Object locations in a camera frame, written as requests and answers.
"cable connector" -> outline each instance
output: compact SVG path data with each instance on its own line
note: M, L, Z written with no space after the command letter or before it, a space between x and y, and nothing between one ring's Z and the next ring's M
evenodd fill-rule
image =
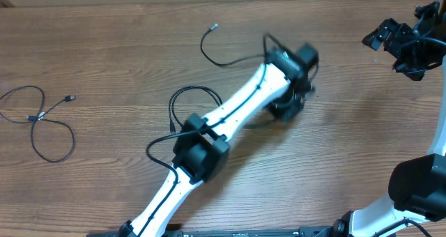
M170 134L175 134L176 133L175 125L174 125L174 122L172 120L170 120L169 127L170 127Z
M65 102L70 102L76 99L76 95L68 95L65 97Z
M216 30L217 28L218 28L218 24L214 24L214 25L211 26L210 30L211 30L211 31L214 31L214 30Z
M32 116L32 115L30 115L30 116L27 116L27 118L26 118L28 121L36 121L37 120L37 116Z

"black wire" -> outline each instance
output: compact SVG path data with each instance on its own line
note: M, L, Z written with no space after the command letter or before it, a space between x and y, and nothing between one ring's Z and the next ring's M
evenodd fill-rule
M202 45L202 42L203 42L203 40L204 40L204 37L206 37L211 31L213 31L212 29L209 29L207 32L205 32L205 34L203 35L203 38L201 39L201 45ZM208 127L206 127L206 128L202 128L202 129L198 129L198 130L192 130L192 131L188 131L188 132L180 132L180 133L176 133L176 134L172 134L172 135L167 135L167 136L164 136L164 137L161 137L161 138L158 138L158 139L155 139L155 140L153 140L151 143L149 143L148 144L148 146L146 147L146 155L147 155L147 157L150 159L150 160L152 160L152 161L154 161L154 162L156 162L156 163L158 163L159 165L162 165L163 167L166 167L167 169L169 169L170 171L172 171L173 173L174 173L174 176L175 176L175 181L173 182L173 184L172 184L172 187L171 187L171 189L168 191L168 193L166 194L166 196L162 199L162 201L160 201L160 203L156 206L156 208L153 210L153 212L151 213L151 215L148 217L148 219L147 219L147 221L146 221L146 223L144 224L144 226L142 227L142 229L141 229L141 231L139 232L139 234L137 235L137 237L140 237L141 235L142 235L142 233L144 233L144 230L146 229L146 227L148 226L148 224L150 223L150 221L153 219L153 217L155 216L155 214L157 213L157 211L161 208L161 206L163 205L163 203L167 200L167 198L169 198L169 196L170 196L170 194L174 191L174 189L175 189L175 187L176 187L176 184L178 183L178 173L176 172L176 170L172 167L172 166L170 166L170 165L168 165L168 164L166 164L165 162L163 162L163 161L161 161L161 160L158 160L157 158L155 158L155 157L153 157L151 154L150 154L150 148L153 146L153 145L155 145L156 143L159 143L159 142L163 142L164 140L168 140L168 139L175 139L175 138L178 138L178 137L184 137L184 136L188 136L188 135L193 135L193 134L196 134L196 133L206 133L206 132L209 132L209 130L210 129L212 129L212 128L214 128L214 127L216 127L216 126L218 126L218 125L220 125L220 124L222 124L222 123L224 123L230 116L232 116L236 111L238 111L244 104L246 104L246 102L248 102L248 100L250 100L251 98L252 98L252 96L257 92L257 90L259 90L261 87L260 87L260 85L261 85L261 83L263 82L263 80L265 79L265 75L266 75L266 68L267 68L267 64L268 64L268 62L267 62L267 47L266 47L266 39L267 38L270 38L271 36L269 35L269 34L265 34L264 36L263 36L263 51L264 51L264 55L263 55L263 57L264 57L264 61L263 61L263 74L262 74L262 77L260 78L260 81L259 81L259 83L257 84L257 87L252 91L252 93L241 103L241 104L239 104L232 112L229 112L225 117L223 117L223 118L221 118L218 122L216 122L216 123L214 123L213 125L210 125L210 126L208 126Z
M259 57L264 57L265 56L265 54L256 54L256 55L252 55L252 56L246 56L246 57L243 57L243 58L241 58L241 59L237 59L237 60L234 60L234 61L231 61L231 62L229 62L229 63L217 63L217 62L215 62L214 60L212 60L205 52L204 52L204 50L203 50L203 41L204 41L204 38L210 33L210 32L212 32L212 31L214 31L215 29L213 29L213 28L211 28L211 29L209 29L209 30L207 30L207 32L205 32L205 34L203 35L203 37L201 38L201 41L200 41L200 50L201 50L201 53L211 62L211 63L213 63L213 64L215 64L216 66L219 66L219 67L226 67L226 66L232 66L233 64L236 64L236 63L240 63L241 61L246 61L246 60L249 60L249 59L255 59L255 58L259 58Z
M437 68L438 66L441 66L441 64L442 64L442 63L434 63L434 64L431 64L430 66L427 66L427 70L435 69L435 68Z
M16 91L19 91L19 90L22 90L22 89L26 89L26 88L37 89L37 90L40 91L40 94L42 95L42 101L40 102L40 107L39 107L39 110L37 111L37 114L31 120L28 120L28 121L15 121L15 120L12 120L12 119L6 117L5 115L3 115L1 112L0 112L0 116L3 117L4 119L6 119L9 122L12 122L12 123L17 123L17 124L27 124L27 123L30 123L31 124L31 131L30 131L31 146L33 147L34 151L39 155L39 157L41 157L45 161L50 162L50 163L57 163L57 162L63 162L65 160L67 160L72 155L72 153L75 151L76 143L75 143L75 134L74 134L74 132L71 130L70 126L65 124L65 123L62 123L60 121L53 121L53 120L49 120L49 119L43 119L43 117L46 114L48 114L50 111L52 111L56 106L60 105L63 102L67 102L66 98L64 98L61 101L57 102L55 105L53 105L51 108L49 108L43 114L42 114L42 110L43 110L43 106L45 105L45 93L43 92L43 90L41 88L39 88L37 86L27 85L27 86L17 87L15 89L10 90L7 93L3 94L0 97L0 100L2 100L6 96L8 96L8 95L10 95L10 94L12 94L12 93L14 93ZM34 129L36 128L36 124L37 124L38 121L46 121L46 122L51 122L51 123L57 123L59 125L63 125L63 126L68 128L68 130L70 131L70 134L71 134L71 138L72 138L72 146L71 146L70 152L68 152L67 155L63 156L62 158L60 158L58 160L50 160L49 158L46 158L44 155L42 155L42 153L40 153L37 150L36 145L34 144Z
M408 224L412 224L412 225L414 225L414 226L416 226L426 237L432 237L432 235L431 234L429 234L428 232L427 232L427 230L426 229L424 229L424 227L422 227L420 224L418 224L418 223L416 223L416 222L414 222L413 220L409 220L409 219L407 219L407 220L405 220L406 221L406 226L408 227Z
M176 122L180 125L180 127L183 127L183 124L180 122L180 120L177 118L176 114L175 114L175 101L177 99L177 97L182 94L185 91L189 91L192 89L199 89L202 91L205 91L207 94L209 94L213 100L215 101L215 103L220 106L223 104L222 98L220 97L220 95L218 95L218 93L214 90L212 90L211 88L205 87L205 86L184 86L183 88L177 90L171 97L169 100L169 121L170 121L170 133L175 133L175 125L174 125L174 121L172 120L171 114L174 115L174 118L176 120Z
M316 63L316 69L313 72L313 75L309 78L309 82L313 82L314 77L318 74L319 71L319 62Z
M386 234L388 231L391 231L393 229L396 229L397 227L401 226L401 225L405 225L406 227L409 227L409 224L412 224L414 226L416 226L426 237L432 237L431 234L428 233L428 231L426 229L424 229L424 227L422 227L420 224L416 223L413 220L409 220L409 219L404 219L404 220L400 220L386 228L384 228L383 230L377 232L374 234L374 237L379 237L382 236L383 234Z
M423 15L421 16L420 20L419 20L419 21L417 22L417 24L413 27L413 30L416 30L416 29L418 28L418 26L421 24L422 20L424 19L424 14L425 14L425 13L423 13ZM435 26L432 26L428 31L426 31L425 33L423 33L422 35L419 35L419 36L421 36L421 37L426 37L426 36L428 36L430 33L432 33L432 31L433 31L434 28L435 28ZM409 42L407 42L407 43L401 44L401 47L405 47L405 46L407 46L407 45L411 45L411 44L413 44L413 43L415 43L415 42L417 42L416 39L415 39L415 40L412 40L412 41L409 41Z
M436 43L437 45L441 45L443 47L446 47L446 42L441 41L439 39L435 39L435 38L428 38L428 37L424 37L424 36L401 36L400 38L409 38L409 39L413 39L413 41L415 40L424 40L427 42L431 42L431 43Z

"black motor bracket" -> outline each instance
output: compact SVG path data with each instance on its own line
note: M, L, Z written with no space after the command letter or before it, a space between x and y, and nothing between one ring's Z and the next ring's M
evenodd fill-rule
M203 130L209 135L210 143L202 134L194 133L179 137L174 146L174 167L180 167L189 177L190 183L208 182L215 177L226 163L231 146L225 135L217 135L213 130L206 130L207 119L192 114L184 123L181 132Z
M446 217L446 157L426 155L395 167L389 196L400 211L410 211L437 222Z
M416 6L417 24L411 28L392 18L384 20L377 29L365 36L362 43L378 50L381 44L397 60L393 68L413 81L420 81L427 70L441 66L446 47L433 43L430 38L446 41L446 0Z
M289 230L239 230L239 231L193 231L181 230L165 231L162 237L320 237L330 227L300 227ZM100 235L87 235L87 237L121 237L118 232Z
M125 222L119 231L108 232L105 234L87 234L86 237L137 237L137 235L132 231L133 227L130 225L131 221Z
M275 119L287 121L304 108L305 96L315 92L308 73L318 64L319 57L318 51L308 43L297 52L292 52L279 43L278 45L278 48L268 52L267 61L281 70L291 84L285 94L272 101L267 108Z

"black connector plug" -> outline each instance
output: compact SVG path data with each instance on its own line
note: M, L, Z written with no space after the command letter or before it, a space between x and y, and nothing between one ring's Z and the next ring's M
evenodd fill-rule
M308 71L319 62L319 54L309 43L305 43L295 55L300 59L301 64Z
M28 121L36 121L37 120L37 116L27 116Z
M68 95L65 97L65 102L70 102L76 99L76 95Z
M176 133L175 125L174 125L174 122L172 120L170 120L169 127L170 127L170 133L171 134L175 134Z

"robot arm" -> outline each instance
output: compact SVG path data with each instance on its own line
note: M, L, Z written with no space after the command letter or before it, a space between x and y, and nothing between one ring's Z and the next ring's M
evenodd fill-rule
M440 116L427 156L403 162L395 168L389 192L370 206L351 214L350 234L354 237L369 237L380 233L379 236L384 237L408 227L410 224L401 224L404 220L421 224L443 218L446 215L446 194L442 191L446 179L446 174L442 173L446 168L445 147L446 56L443 57Z
M229 112L233 111L238 105L245 101L248 95L253 93L253 90L257 88L264 68L263 65L260 65L259 69L254 73L246 85L237 91L232 98L227 100L217 109L203 116L202 119L206 120L206 124L212 125L218 122L221 118L228 115ZM289 85L290 80L285 78L285 74L273 64L268 64L260 88L240 109L233 113L225 123L219 124L217 127L213 128L213 132L217 135L225 135L226 138L224 141L230 142L233 136L253 117L253 115L263 109L266 105L270 104L273 100L283 96L286 90L288 90ZM200 181L191 184L191 177L185 166L176 167L176 171L178 173L177 186L162 204L141 237L161 236L166 229L167 223L185 198L191 191L193 191L193 189L199 187L203 183L203 180L201 179ZM171 189L174 180L175 176L170 171L166 181L147 206L146 210L132 221L131 226L134 233L137 234L142 230L150 214Z
M388 19L362 41L374 50L384 43L385 50L397 58L394 69L414 81L420 81L427 70L443 63L443 98L436 133L426 156L399 164L384 196L344 216L348 233L354 237L390 236L412 224L446 217L445 8L446 0L441 9L438 1L418 6L415 16L419 22L413 29Z
M266 62L232 98L201 118L191 115L184 123L181 132L204 133L178 138L172 160L178 182L174 185L176 175L170 171L152 202L121 227L119 237L161 236L189 193L223 168L231 140L246 122L263 108L282 120L293 118L303 108L304 95L313 90L308 72L318 63L318 53L308 44L296 53L277 45L279 48L268 52Z

